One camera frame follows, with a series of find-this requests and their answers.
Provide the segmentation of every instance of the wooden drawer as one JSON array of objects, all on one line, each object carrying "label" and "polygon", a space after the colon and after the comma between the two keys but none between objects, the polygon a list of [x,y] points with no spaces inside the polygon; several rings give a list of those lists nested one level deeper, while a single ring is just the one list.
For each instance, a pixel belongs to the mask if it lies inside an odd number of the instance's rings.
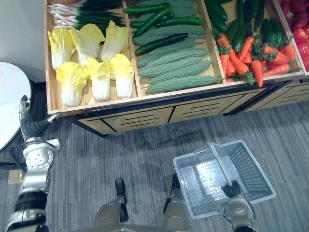
[{"label": "wooden drawer", "polygon": [[238,94],[224,95],[216,98],[200,99],[177,105],[169,122],[179,122],[194,118],[229,113],[249,99],[264,91],[260,88]]},{"label": "wooden drawer", "polygon": [[166,124],[173,107],[130,111],[121,114],[80,119],[79,121],[101,134],[131,131]]},{"label": "wooden drawer", "polygon": [[309,83],[295,81],[251,106],[246,111],[265,109],[307,100],[309,100]]}]

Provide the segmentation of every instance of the black joint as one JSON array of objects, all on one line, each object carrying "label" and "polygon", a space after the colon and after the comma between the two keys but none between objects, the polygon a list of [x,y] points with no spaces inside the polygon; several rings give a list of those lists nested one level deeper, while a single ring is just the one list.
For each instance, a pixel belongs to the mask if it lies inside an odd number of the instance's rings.
[{"label": "black joint", "polygon": [[15,212],[27,209],[45,210],[47,194],[44,192],[26,192],[18,196]]}]

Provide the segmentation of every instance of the cucumber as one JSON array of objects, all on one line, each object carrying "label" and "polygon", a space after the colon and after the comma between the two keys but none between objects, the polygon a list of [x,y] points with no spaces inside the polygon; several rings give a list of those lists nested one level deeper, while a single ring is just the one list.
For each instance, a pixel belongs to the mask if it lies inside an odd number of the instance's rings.
[{"label": "cucumber", "polygon": [[249,0],[251,3],[252,17],[256,17],[259,9],[259,0]]},{"label": "cucumber", "polygon": [[132,15],[143,15],[143,14],[148,14],[152,12],[157,12],[169,6],[170,4],[168,2],[156,4],[156,5],[150,5],[150,6],[129,6],[124,9],[124,13],[132,14]]},{"label": "cucumber", "polygon": [[232,44],[238,29],[239,29],[239,22],[237,21],[237,19],[235,19],[233,22],[230,23],[225,33],[230,44]]},{"label": "cucumber", "polygon": [[133,37],[139,37],[143,33],[145,33],[150,27],[152,27],[154,24],[156,24],[157,21],[159,21],[162,17],[168,15],[171,13],[172,8],[166,7],[162,10],[156,12],[153,16],[151,16],[137,31],[134,33]]},{"label": "cucumber", "polygon": [[247,26],[247,24],[242,25],[237,31],[236,36],[234,37],[233,49],[236,53],[240,52],[242,49],[243,42],[246,39]]},{"label": "cucumber", "polygon": [[244,5],[243,0],[237,0],[236,1],[236,19],[239,21],[239,26],[244,25],[245,19],[244,19]]},{"label": "cucumber", "polygon": [[139,75],[142,77],[153,78],[173,70],[178,70],[182,67],[188,67],[193,64],[200,63],[201,61],[202,61],[201,57],[189,57],[172,63],[162,64],[159,66],[149,68],[143,68],[142,70],[139,70]]},{"label": "cucumber", "polygon": [[180,49],[185,49],[185,48],[192,48],[195,45],[197,45],[197,42],[194,39],[190,39],[190,37],[186,38],[184,41],[180,41],[177,43],[173,43],[171,45],[167,45],[165,47],[160,47],[157,48],[147,54],[145,54],[141,60],[137,63],[137,67],[143,67],[150,63],[151,61],[154,61],[156,59],[159,59],[160,57],[174,53],[179,51]]},{"label": "cucumber", "polygon": [[244,3],[244,18],[245,18],[245,23],[247,24],[247,36],[253,36],[252,32],[252,8],[251,8],[251,3],[246,0]]},{"label": "cucumber", "polygon": [[133,38],[134,44],[145,45],[154,40],[163,39],[169,35],[188,33],[189,38],[197,39],[198,36],[204,35],[205,31],[201,26],[196,25],[175,25],[161,28],[152,28],[140,37]]},{"label": "cucumber", "polygon": [[180,78],[180,77],[185,77],[185,76],[196,75],[208,69],[211,66],[211,64],[212,64],[211,60],[206,60],[206,61],[202,61],[197,64],[193,64],[190,67],[182,67],[178,70],[173,70],[163,75],[156,76],[155,78],[152,78],[148,83],[153,85],[153,84],[166,81],[166,80],[170,80],[173,78]]},{"label": "cucumber", "polygon": [[217,84],[219,81],[221,81],[221,78],[216,78],[214,76],[180,77],[154,84],[146,90],[146,93],[164,93],[186,88],[210,86]]},{"label": "cucumber", "polygon": [[224,20],[227,21],[227,14],[224,8],[220,5],[220,3],[216,0],[204,0],[206,7],[209,5],[211,8]]},{"label": "cucumber", "polygon": [[[166,20],[166,19],[173,18],[173,17],[175,17],[175,13],[167,14],[166,16],[162,17],[162,18],[157,22],[157,24],[160,23],[161,21],[164,21],[164,20]],[[140,28],[144,23],[145,23],[145,21],[137,21],[137,20],[134,20],[134,21],[132,21],[132,22],[130,23],[130,27],[131,27],[131,28],[138,29],[138,28]]]},{"label": "cucumber", "polygon": [[164,47],[164,46],[172,44],[172,43],[173,44],[177,43],[179,41],[184,40],[188,36],[189,36],[188,33],[174,34],[174,35],[170,35],[170,36],[165,37],[165,38],[160,39],[160,40],[152,41],[152,42],[145,44],[145,45],[139,47],[138,49],[136,49],[135,55],[140,56],[140,55],[145,54],[147,52],[150,52],[150,51],[152,51],[156,48]]},{"label": "cucumber", "polygon": [[264,20],[264,7],[265,7],[264,0],[259,0],[259,8],[254,22],[254,31],[259,31],[262,27],[262,23]]},{"label": "cucumber", "polygon": [[282,35],[282,30],[281,30],[279,22],[275,18],[271,18],[270,23],[276,35],[277,42],[281,43],[283,40],[283,35]]},{"label": "cucumber", "polygon": [[156,26],[158,27],[166,27],[178,24],[186,24],[186,25],[202,25],[201,20],[197,16],[194,17],[175,17],[169,18],[166,20],[160,20]]},{"label": "cucumber", "polygon": [[216,13],[212,5],[207,5],[207,12],[214,26],[221,32],[226,32],[227,25],[225,24],[224,20],[218,15],[218,13]]},{"label": "cucumber", "polygon": [[148,63],[145,68],[162,65],[165,63],[172,63],[172,62],[178,61],[180,59],[185,59],[188,57],[202,57],[206,54],[208,54],[208,51],[206,51],[203,48],[180,49],[177,52],[167,54],[165,56],[160,57],[159,59],[156,59]]},{"label": "cucumber", "polygon": [[275,36],[274,30],[268,18],[264,19],[262,24],[263,41],[265,43],[270,43],[270,41]]}]

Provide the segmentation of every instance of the red vegetable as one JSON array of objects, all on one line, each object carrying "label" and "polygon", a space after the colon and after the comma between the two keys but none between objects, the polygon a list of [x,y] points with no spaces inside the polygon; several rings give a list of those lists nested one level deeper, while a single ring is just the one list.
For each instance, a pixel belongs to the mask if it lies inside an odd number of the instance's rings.
[{"label": "red vegetable", "polygon": [[252,36],[249,36],[245,39],[243,42],[242,48],[240,53],[238,54],[238,59],[240,61],[243,61],[245,55],[249,52],[250,48],[252,47],[252,43],[254,42],[254,38]]},{"label": "red vegetable", "polygon": [[241,62],[236,56],[230,55],[230,61],[239,75],[244,75],[249,72],[248,66]]},{"label": "red vegetable", "polygon": [[282,9],[285,16],[287,16],[287,14],[290,12],[290,7],[289,7],[289,4],[287,4],[287,3],[282,3],[281,9]]},{"label": "red vegetable", "polygon": [[307,35],[308,38],[309,38],[309,25],[305,25],[305,26],[302,28],[302,30],[304,30],[304,32],[306,33],[306,35]]},{"label": "red vegetable", "polygon": [[302,58],[309,56],[309,44],[308,43],[301,43],[297,45],[300,56]]},{"label": "red vegetable", "polygon": [[250,68],[254,74],[254,78],[256,79],[257,85],[262,87],[264,77],[263,77],[263,65],[259,60],[254,60],[251,62]]},{"label": "red vegetable", "polygon": [[245,57],[243,58],[242,62],[244,64],[250,64],[252,62],[251,53],[248,52]]},{"label": "red vegetable", "polygon": [[223,46],[223,48],[227,48],[230,46],[230,42],[228,41],[228,38],[226,35],[222,34],[219,39],[216,40],[217,44],[220,44]]},{"label": "red vegetable", "polygon": [[304,30],[302,30],[301,28],[293,31],[293,36],[296,41],[296,44],[302,44],[308,40],[308,36],[304,32]]},{"label": "red vegetable", "polygon": [[231,76],[233,74],[236,74],[236,70],[234,68],[234,65],[230,61],[228,61],[227,69],[226,69],[226,76]]},{"label": "red vegetable", "polygon": [[290,62],[296,59],[296,51],[293,44],[288,44],[282,49],[282,53],[285,54],[290,60]]},{"label": "red vegetable", "polygon": [[274,76],[274,75],[286,74],[289,71],[290,71],[290,66],[288,64],[282,64],[272,70],[269,70],[263,73],[263,75],[264,77]]},{"label": "red vegetable", "polygon": [[274,60],[271,63],[276,65],[282,65],[282,64],[288,64],[289,61],[290,59],[285,54],[283,54],[282,52],[278,52],[276,58],[274,58]]},{"label": "red vegetable", "polygon": [[300,0],[292,0],[289,6],[290,11],[292,11],[295,14],[306,11],[305,4],[302,3]]},{"label": "red vegetable", "polygon": [[222,67],[223,67],[225,77],[227,77],[226,70],[227,70],[227,64],[228,64],[229,59],[230,59],[229,54],[221,54],[220,55],[220,60],[221,60],[221,64],[222,64]]},{"label": "red vegetable", "polygon": [[272,64],[271,62],[268,62],[268,70],[272,70],[274,68],[278,67],[276,64]]},{"label": "red vegetable", "polygon": [[293,28],[294,29],[304,27],[307,24],[307,13],[302,12],[302,13],[298,13],[298,14],[294,15],[292,17],[292,21],[293,21]]},{"label": "red vegetable", "polygon": [[306,71],[309,72],[309,56],[303,58]]},{"label": "red vegetable", "polygon": [[262,70],[264,70],[264,68],[266,67],[266,64],[267,64],[267,60],[262,60],[261,61],[261,63],[262,63]]}]

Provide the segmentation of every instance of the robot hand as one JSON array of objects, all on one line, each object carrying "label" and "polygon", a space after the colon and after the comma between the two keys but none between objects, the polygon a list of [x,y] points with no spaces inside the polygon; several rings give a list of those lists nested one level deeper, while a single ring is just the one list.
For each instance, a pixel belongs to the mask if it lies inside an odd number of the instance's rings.
[{"label": "robot hand", "polygon": [[60,148],[58,139],[44,141],[43,132],[58,118],[61,113],[42,121],[31,121],[28,110],[30,103],[24,95],[19,104],[20,129],[26,148],[23,151],[27,164],[21,190],[15,205],[14,213],[9,217],[5,232],[47,232],[45,206],[51,182],[50,170],[53,166],[52,151]]}]

